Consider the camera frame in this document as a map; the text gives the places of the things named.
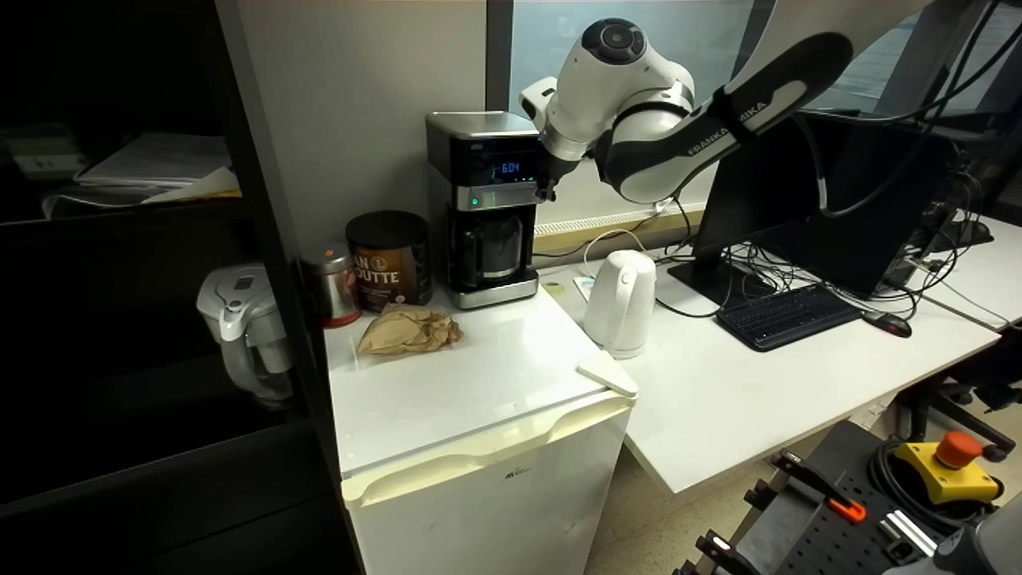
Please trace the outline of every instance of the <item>floor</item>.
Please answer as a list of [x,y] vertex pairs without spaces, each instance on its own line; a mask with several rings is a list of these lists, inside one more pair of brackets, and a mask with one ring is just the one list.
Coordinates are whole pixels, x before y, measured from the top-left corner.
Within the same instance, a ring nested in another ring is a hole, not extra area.
[[[988,421],[1004,433],[1022,444],[1022,407],[991,413]],[[875,433],[885,433],[891,417],[871,426]],[[808,453],[821,433],[794,444],[794,453]],[[1022,491],[1022,446],[1007,462],[984,462],[1007,486],[1007,497]],[[728,470],[708,482],[670,494],[654,477],[649,477],[635,458],[623,453],[598,543],[592,551],[592,575],[670,575],[687,559],[701,559],[695,538],[717,529],[733,538],[746,520],[749,503],[746,491],[758,478],[771,478],[771,461],[752,461],[737,470]]]

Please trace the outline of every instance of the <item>yellow object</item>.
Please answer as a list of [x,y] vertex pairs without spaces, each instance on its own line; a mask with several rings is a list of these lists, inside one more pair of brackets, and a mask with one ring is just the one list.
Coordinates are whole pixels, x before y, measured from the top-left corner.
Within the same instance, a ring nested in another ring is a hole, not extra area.
[[1004,486],[988,477],[988,470],[972,461],[961,470],[948,470],[936,461],[940,441],[898,444],[896,458],[912,462],[924,482],[932,503],[945,501],[992,501]]

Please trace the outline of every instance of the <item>coffee can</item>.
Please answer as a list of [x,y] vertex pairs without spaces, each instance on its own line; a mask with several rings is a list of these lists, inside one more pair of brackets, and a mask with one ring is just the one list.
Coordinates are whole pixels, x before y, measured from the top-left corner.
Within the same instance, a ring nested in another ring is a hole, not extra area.
[[363,310],[380,312],[388,303],[428,303],[428,228],[408,212],[372,212],[346,228],[356,293]]

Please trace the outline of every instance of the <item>white countertop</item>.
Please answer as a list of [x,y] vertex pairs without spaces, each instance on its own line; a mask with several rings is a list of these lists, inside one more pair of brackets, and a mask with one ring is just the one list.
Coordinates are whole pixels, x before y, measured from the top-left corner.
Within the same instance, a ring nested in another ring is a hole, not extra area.
[[[578,267],[540,272],[574,320],[584,312],[571,285]],[[694,312],[713,310],[666,267],[659,267],[659,296]],[[646,351],[621,360],[640,383],[628,446],[670,491],[684,491],[752,458],[777,453],[992,342],[997,333],[924,300],[912,339],[848,323],[758,354],[713,320],[684,320],[659,308]]]

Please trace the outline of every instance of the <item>white mini fridge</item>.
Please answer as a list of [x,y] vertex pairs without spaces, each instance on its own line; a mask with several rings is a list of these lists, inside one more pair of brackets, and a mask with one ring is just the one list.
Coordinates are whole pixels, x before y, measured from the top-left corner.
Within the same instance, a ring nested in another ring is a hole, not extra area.
[[582,575],[632,381],[545,292],[456,312],[447,351],[356,360],[328,333],[343,501],[372,575]]

